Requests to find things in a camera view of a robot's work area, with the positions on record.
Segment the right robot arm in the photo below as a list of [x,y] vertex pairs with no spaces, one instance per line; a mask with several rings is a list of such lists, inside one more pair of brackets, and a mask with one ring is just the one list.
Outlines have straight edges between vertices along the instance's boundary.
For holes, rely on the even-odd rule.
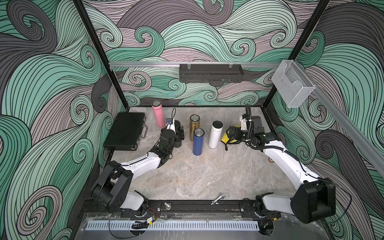
[[277,164],[296,189],[293,197],[274,193],[256,196],[256,215],[271,217],[273,213],[291,214],[308,224],[336,213],[336,185],[305,167],[286,149],[277,135],[266,133],[260,117],[243,115],[241,125],[229,127],[222,141],[225,146],[245,143],[249,148],[261,151]]

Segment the pink thermos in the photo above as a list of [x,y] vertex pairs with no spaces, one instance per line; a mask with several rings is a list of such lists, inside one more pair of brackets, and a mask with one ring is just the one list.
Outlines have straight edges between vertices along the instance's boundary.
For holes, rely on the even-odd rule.
[[157,126],[163,128],[166,125],[166,120],[164,117],[163,106],[161,101],[155,100],[152,102],[152,109],[156,118]]

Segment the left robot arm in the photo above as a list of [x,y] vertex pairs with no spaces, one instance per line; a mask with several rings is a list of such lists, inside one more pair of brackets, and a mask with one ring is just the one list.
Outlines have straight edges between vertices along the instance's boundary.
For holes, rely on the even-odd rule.
[[132,181],[163,166],[173,157],[174,148],[182,146],[184,139],[181,123],[168,118],[159,140],[145,156],[121,164],[111,161],[104,167],[92,186],[92,199],[108,213],[130,210],[134,215],[143,216],[148,209],[149,199],[138,191],[129,191]]

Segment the black thermos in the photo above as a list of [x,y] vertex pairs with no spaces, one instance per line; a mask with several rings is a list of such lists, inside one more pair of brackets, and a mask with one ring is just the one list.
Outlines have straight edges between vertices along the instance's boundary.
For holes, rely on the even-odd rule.
[[185,139],[184,127],[178,120],[175,120],[176,135],[175,135],[175,148],[180,148],[182,146],[182,141]]

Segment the yellow grey cleaning cloth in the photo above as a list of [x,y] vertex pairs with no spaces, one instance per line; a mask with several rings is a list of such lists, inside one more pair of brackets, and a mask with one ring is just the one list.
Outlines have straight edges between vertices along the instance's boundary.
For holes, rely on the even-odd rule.
[[221,142],[225,145],[226,151],[228,151],[229,145],[238,145],[241,143],[240,133],[241,133],[240,125],[231,126],[225,131],[221,139]]

